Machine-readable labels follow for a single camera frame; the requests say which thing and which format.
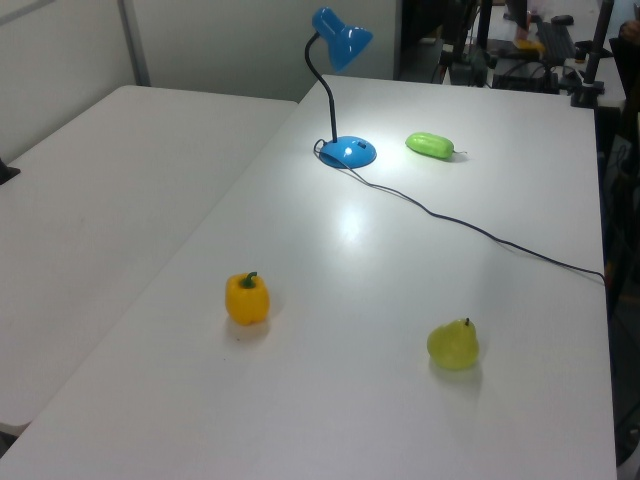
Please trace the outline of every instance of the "bell pepper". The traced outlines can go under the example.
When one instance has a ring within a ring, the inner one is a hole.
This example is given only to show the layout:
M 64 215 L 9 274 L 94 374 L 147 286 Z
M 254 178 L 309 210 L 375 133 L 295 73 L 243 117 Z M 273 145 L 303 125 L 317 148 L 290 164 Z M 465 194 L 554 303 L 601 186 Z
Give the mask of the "bell pepper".
M 233 275 L 227 280 L 225 306 L 240 325 L 259 323 L 269 313 L 269 292 L 256 272 Z

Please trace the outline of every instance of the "white table surface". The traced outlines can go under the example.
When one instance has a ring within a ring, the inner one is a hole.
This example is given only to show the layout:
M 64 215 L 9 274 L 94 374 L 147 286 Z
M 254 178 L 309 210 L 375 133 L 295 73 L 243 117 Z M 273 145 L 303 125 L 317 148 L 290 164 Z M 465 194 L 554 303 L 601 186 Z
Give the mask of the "white table surface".
M 124 87 L 0 188 L 0 431 L 67 381 L 295 103 Z
M 602 270 L 592 112 L 326 78 L 338 133 L 377 148 L 359 170 L 368 180 Z M 0 478 L 615 479 L 602 282 L 325 166 L 311 148 L 327 110 L 315 85 L 0 460 Z M 549 112 L 563 128 L 537 121 Z M 468 154 L 408 150 L 421 130 Z M 272 311 L 243 328 L 224 285 L 253 269 Z M 440 370 L 427 336 L 464 316 L 479 364 Z
M 489 38 L 506 41 L 512 41 L 514 39 L 516 24 L 503 18 L 505 8 L 504 6 L 494 6 L 491 10 Z M 567 30 L 569 31 L 569 35 L 571 35 L 571 39 L 574 42 L 578 42 L 582 40 L 593 40 L 600 9 L 594 0 L 547 0 L 543 2 L 543 8 L 540 13 L 545 22 L 551 21 L 551 18 L 556 15 L 572 15 L 574 17 L 574 24 L 568 26 Z M 477 30 L 478 25 L 476 20 L 474 35 L 477 33 Z M 538 38 L 535 35 L 536 30 L 535 23 L 532 23 L 529 32 L 530 40 L 536 40 Z M 611 51 L 609 37 L 605 40 L 604 48 Z M 587 62 L 576 64 L 573 59 L 567 60 L 565 65 L 583 71 L 587 68 Z M 556 68 L 555 71 L 559 77 L 562 76 L 561 68 Z M 600 59 L 596 72 L 596 80 L 604 82 L 605 86 L 604 94 L 598 97 L 598 105 L 622 108 L 626 97 L 613 57 Z M 559 96 L 566 97 L 566 92 L 561 91 Z

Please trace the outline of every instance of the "white wall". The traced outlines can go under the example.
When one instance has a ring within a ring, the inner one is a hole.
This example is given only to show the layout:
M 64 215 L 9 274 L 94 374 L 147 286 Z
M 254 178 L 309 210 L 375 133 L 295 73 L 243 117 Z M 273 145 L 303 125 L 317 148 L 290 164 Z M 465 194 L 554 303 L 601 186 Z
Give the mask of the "white wall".
M 132 0 L 152 86 L 299 101 L 315 79 L 304 62 L 311 17 L 330 6 L 374 39 L 345 72 L 392 79 L 399 0 Z M 326 44 L 312 61 L 333 73 Z
M 133 83 L 115 0 L 56 0 L 1 25 L 0 157 L 12 161 Z

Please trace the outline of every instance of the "pear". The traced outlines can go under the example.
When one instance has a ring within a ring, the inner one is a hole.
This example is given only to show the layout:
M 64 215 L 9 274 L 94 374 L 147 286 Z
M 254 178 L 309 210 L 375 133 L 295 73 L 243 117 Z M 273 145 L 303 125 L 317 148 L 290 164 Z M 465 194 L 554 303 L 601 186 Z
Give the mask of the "pear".
M 468 318 L 454 320 L 436 328 L 427 339 L 427 350 L 442 368 L 461 370 L 478 359 L 476 327 Z

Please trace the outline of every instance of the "lamp shade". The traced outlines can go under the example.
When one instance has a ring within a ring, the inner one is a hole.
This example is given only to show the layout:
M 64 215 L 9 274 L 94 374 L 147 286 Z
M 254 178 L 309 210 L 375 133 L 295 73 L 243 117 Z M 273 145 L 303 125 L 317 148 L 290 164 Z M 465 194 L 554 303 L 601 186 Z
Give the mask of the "lamp shade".
M 318 10 L 311 23 L 329 45 L 329 59 L 336 72 L 344 70 L 373 38 L 364 28 L 342 23 L 328 7 Z

